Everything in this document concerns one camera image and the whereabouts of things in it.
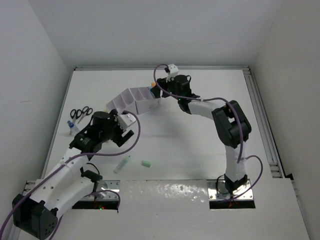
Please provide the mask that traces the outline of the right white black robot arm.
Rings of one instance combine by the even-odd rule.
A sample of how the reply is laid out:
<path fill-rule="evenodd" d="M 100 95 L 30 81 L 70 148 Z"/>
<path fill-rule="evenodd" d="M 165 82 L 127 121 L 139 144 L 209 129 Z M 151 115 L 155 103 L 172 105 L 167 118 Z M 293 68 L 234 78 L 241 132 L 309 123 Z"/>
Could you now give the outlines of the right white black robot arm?
<path fill-rule="evenodd" d="M 214 122 L 217 135 L 226 151 L 224 186 L 232 195 L 248 179 L 242 155 L 245 142 L 252 131 L 251 124 L 237 101 L 215 97 L 215 100 L 225 102 L 225 105 L 218 106 L 211 100 L 201 99 L 199 95 L 192 93 L 190 82 L 191 76 L 183 74 L 158 78 L 150 92 L 157 99 L 173 97 L 183 112 Z"/>

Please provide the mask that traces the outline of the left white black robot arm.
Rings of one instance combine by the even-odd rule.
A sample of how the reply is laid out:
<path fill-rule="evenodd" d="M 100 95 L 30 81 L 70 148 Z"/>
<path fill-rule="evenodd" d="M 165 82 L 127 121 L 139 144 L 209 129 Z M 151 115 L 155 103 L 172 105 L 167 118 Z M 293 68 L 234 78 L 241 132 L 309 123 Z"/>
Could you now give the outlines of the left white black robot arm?
<path fill-rule="evenodd" d="M 107 141 L 118 147 L 133 135 L 130 126 L 137 117 L 129 111 L 118 113 L 96 111 L 89 123 L 74 136 L 56 166 L 25 195 L 12 201 L 13 224 L 36 237 L 47 239 L 57 227 L 59 218 L 85 196 L 97 191 L 103 177 L 83 167 L 100 155 Z"/>

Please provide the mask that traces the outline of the green marker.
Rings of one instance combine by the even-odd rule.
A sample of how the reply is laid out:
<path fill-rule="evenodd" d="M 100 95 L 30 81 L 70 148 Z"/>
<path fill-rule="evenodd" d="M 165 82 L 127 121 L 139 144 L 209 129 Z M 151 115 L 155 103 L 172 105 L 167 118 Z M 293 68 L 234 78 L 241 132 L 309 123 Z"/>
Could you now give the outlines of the green marker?
<path fill-rule="evenodd" d="M 126 157 L 115 167 L 115 169 L 113 170 L 113 172 L 114 172 L 115 174 L 118 174 L 118 173 L 122 170 L 122 168 L 128 163 L 128 161 L 130 160 L 130 158 L 131 158 L 130 155 L 126 156 Z"/>

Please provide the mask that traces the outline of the green marker cap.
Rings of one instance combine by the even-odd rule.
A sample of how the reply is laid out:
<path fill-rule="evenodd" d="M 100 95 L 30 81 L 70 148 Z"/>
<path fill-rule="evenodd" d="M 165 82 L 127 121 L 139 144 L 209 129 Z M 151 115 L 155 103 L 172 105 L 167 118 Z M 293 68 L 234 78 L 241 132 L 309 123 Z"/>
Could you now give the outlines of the green marker cap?
<path fill-rule="evenodd" d="M 151 163 L 150 163 L 149 161 L 145 161 L 145 160 L 143 160 L 143 161 L 141 162 L 141 165 L 144 166 L 144 167 L 147 167 L 147 168 L 150 168 L 150 167 L 151 167 Z"/>

